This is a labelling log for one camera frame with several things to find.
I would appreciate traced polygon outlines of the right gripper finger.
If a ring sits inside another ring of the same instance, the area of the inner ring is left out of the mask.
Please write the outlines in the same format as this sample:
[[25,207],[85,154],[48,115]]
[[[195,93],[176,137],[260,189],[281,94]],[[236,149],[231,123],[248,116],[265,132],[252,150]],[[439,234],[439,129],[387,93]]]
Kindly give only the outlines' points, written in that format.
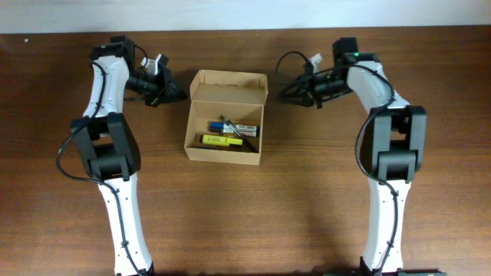
[[310,92],[325,92],[328,90],[329,83],[330,70],[324,69],[317,73],[308,73],[306,71],[305,73],[299,75],[290,84],[307,84],[309,86]]
[[281,90],[280,97],[287,104],[301,107],[313,107],[315,102],[307,84],[290,84]]

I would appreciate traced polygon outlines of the brown cardboard box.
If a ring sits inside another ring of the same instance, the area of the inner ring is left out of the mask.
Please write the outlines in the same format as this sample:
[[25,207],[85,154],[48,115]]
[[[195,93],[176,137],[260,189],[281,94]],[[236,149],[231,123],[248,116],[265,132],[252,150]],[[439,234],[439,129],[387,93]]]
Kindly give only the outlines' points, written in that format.
[[[264,74],[200,70],[189,87],[191,106],[184,149],[189,159],[218,163],[259,165],[268,79]],[[256,129],[247,140],[255,147],[215,146],[204,143],[205,136],[227,136],[210,130],[212,123],[224,119],[237,127]]]

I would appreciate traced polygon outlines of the blue capped whiteboard marker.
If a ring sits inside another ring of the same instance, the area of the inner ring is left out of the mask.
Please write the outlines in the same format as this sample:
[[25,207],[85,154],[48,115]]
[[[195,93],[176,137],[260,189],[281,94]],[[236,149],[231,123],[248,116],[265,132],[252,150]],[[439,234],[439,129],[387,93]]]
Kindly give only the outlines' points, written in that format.
[[224,123],[220,122],[211,122],[209,125],[209,131],[214,132],[214,133],[220,133],[220,130],[224,127],[227,126]]

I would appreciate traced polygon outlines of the black capped whiteboard marker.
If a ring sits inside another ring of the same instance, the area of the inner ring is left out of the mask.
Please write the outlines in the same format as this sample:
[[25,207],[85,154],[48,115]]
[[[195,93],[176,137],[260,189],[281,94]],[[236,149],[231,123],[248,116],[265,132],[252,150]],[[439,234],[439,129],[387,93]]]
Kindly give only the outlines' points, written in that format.
[[[236,125],[236,129],[243,136],[257,137],[260,134],[260,127],[259,126]],[[232,134],[235,134],[236,132],[230,126],[224,126],[220,130],[220,133],[232,133]]]

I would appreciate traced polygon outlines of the yellow highlighter marker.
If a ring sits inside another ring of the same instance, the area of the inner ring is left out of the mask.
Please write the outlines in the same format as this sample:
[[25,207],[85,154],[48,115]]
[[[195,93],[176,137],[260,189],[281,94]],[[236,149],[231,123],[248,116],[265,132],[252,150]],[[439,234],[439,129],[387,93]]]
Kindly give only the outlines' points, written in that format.
[[199,141],[212,146],[242,147],[242,139],[233,136],[201,135]]

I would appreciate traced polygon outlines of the black ballpoint pen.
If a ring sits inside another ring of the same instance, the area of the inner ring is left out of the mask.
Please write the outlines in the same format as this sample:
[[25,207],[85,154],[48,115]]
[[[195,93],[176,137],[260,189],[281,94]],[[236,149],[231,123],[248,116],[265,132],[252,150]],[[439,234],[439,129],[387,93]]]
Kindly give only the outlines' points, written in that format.
[[245,144],[253,153],[259,153],[259,151],[246,139],[245,136],[243,136],[240,132],[239,129],[236,127],[236,125],[229,120],[228,118],[221,116],[221,119],[223,120],[224,124],[229,126],[232,131],[242,139],[242,143]]

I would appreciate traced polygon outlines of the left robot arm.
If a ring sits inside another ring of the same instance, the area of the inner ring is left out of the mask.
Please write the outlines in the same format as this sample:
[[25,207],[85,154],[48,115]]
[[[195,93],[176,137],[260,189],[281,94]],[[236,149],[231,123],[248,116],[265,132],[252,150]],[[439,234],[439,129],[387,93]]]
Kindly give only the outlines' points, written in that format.
[[143,98],[149,107],[187,99],[172,72],[168,58],[144,57],[125,35],[111,37],[90,54],[94,79],[89,104],[81,118],[71,122],[71,135],[86,175],[97,185],[107,208],[114,243],[116,275],[152,275],[154,265],[146,245],[137,199],[140,149],[123,114],[126,90]]

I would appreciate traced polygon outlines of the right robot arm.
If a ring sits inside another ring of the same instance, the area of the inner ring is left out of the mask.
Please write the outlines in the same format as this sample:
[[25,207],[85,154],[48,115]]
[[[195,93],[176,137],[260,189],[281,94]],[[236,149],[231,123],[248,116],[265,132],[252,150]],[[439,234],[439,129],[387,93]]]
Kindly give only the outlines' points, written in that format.
[[339,38],[332,52],[333,67],[319,70],[318,58],[307,59],[303,74],[288,82],[280,96],[289,104],[317,108],[350,93],[358,96],[367,119],[354,154],[370,188],[369,234],[359,273],[403,275],[404,205],[423,163],[427,113],[396,92],[380,58],[360,52],[356,38]]

